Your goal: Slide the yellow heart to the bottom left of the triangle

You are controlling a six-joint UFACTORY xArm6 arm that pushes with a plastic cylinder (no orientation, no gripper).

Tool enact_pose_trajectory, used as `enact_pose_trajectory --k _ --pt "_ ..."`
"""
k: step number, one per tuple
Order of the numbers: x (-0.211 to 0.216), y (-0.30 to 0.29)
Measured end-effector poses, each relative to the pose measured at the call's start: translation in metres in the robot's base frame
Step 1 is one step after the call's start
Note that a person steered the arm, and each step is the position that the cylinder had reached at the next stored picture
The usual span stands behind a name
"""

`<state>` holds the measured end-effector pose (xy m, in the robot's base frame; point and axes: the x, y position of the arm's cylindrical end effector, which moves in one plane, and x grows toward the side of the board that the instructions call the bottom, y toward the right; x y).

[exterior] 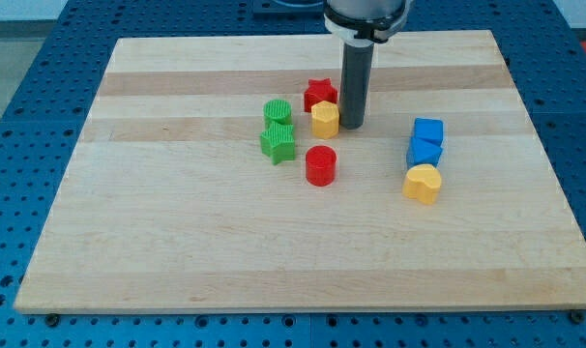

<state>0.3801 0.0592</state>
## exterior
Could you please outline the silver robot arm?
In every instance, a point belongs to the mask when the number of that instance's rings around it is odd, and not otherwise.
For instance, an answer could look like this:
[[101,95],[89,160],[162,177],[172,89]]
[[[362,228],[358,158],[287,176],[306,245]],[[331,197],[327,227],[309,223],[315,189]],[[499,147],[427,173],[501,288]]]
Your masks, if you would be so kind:
[[414,0],[325,0],[325,27],[346,44],[384,44],[407,21]]

